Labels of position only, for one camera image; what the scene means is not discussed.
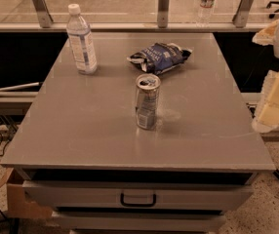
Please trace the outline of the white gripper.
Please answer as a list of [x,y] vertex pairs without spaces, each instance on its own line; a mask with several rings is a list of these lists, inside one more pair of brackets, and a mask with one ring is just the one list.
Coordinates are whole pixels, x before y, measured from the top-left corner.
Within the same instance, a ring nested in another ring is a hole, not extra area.
[[[279,20],[271,22],[266,28],[257,32],[252,41],[262,46],[272,45],[274,41],[274,55],[279,58]],[[252,127],[256,132],[268,133],[278,126],[279,71],[269,70],[262,84]]]

